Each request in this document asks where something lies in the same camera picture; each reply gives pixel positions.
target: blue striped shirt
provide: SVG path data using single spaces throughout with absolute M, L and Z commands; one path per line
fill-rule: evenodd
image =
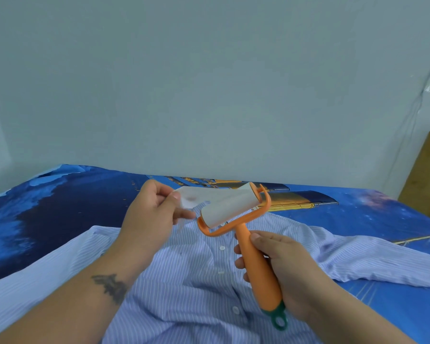
M 234 266 L 233 233 L 203 235 L 195 221 L 174 227 L 138 277 L 103 343 L 312 343 L 312 330 L 288 314 L 276 330 Z M 248 224 L 302 243 L 333 279 L 359 278 L 430 287 L 430 255 L 367 236 L 341 237 L 274 214 Z M 0 332 L 115 241 L 119 229 L 93 226 L 27 268 L 0 280 Z

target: fingernail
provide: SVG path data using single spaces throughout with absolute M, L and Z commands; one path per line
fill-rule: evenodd
M 170 195 L 173 196 L 175 199 L 180 200 L 180 192 L 172 192 Z

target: orange lint roller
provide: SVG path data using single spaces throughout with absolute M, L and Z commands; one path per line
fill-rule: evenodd
M 250 231 L 245 225 L 266 213 L 270 208 L 271 198 L 264 187 L 259 186 L 260 188 L 257 188 L 252 182 L 249 182 L 237 190 L 233 190 L 233 196 L 205 206 L 198 218 L 198 226 L 202 233 L 209 237 L 218 237 L 235 230 L 245 269 L 258 305 L 265 314 L 270 316 L 274 327 L 283 331 L 287 328 L 287 318 L 279 282 L 263 253 L 250 241 Z M 216 231 L 210 231 L 230 218 L 261 204 L 263 199 L 259 192 L 263 192 L 266 197 L 266 203 L 261 208 L 221 226 Z

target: wrist tattoo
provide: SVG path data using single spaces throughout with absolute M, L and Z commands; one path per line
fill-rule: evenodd
M 122 281 L 116 281 L 116 274 L 110 275 L 93 275 L 92 280 L 97 285 L 103 285 L 104 293 L 108 293 L 116 304 L 121 304 L 127 292 L 126 284 Z

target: blue bedsheet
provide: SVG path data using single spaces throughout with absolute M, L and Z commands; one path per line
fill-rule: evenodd
M 25 268 L 92 225 L 120 226 L 128 205 L 149 178 L 173 188 L 237 188 L 243 183 L 62 165 L 0 196 L 0 278 Z M 265 185 L 275 214 L 334 234 L 382 237 L 430 253 L 430 218 L 380 192 Z M 430 289 L 367 280 L 341 286 L 419 343 L 430 343 Z

